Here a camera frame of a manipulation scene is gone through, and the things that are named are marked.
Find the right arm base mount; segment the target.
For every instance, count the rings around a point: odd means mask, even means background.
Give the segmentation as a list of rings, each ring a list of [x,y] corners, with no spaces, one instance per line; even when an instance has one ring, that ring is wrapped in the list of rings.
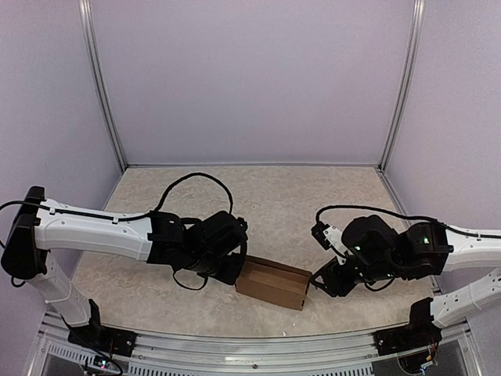
[[[432,301],[432,298],[424,298],[413,303],[407,324],[373,334],[379,356],[437,345],[442,340],[442,330],[433,324]]]

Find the brown cardboard box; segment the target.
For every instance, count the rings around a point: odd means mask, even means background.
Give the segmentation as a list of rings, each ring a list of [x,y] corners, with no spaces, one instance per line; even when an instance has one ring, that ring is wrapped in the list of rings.
[[[307,270],[248,255],[235,289],[275,306],[302,311],[311,277]]]

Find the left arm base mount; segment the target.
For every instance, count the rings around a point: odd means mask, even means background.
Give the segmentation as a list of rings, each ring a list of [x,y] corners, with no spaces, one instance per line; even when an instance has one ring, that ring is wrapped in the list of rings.
[[[68,341],[101,353],[131,357],[138,335],[134,331],[103,325],[97,304],[92,299],[88,303],[90,318],[85,325],[78,327],[65,322],[70,332]]]

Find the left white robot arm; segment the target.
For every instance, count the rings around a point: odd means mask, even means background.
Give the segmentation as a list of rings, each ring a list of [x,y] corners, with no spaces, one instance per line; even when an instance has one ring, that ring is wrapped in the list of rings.
[[[45,197],[33,186],[21,201],[1,257],[2,268],[39,293],[92,348],[110,340],[97,305],[64,276],[54,249],[118,255],[152,265],[193,271],[233,285],[247,256],[247,223],[227,211],[206,219],[154,209],[129,215],[78,208]]]

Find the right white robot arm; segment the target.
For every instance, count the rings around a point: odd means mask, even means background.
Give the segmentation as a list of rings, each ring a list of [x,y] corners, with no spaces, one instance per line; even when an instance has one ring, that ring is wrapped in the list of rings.
[[[312,236],[335,257],[315,272],[312,284],[331,297],[345,297],[362,284],[375,292],[375,283],[419,280],[459,269],[491,268],[487,276],[456,291],[416,302],[401,342],[416,348],[431,334],[500,297],[500,232],[467,230],[435,219],[412,224],[399,233],[380,216],[353,219],[344,230],[320,220]]]

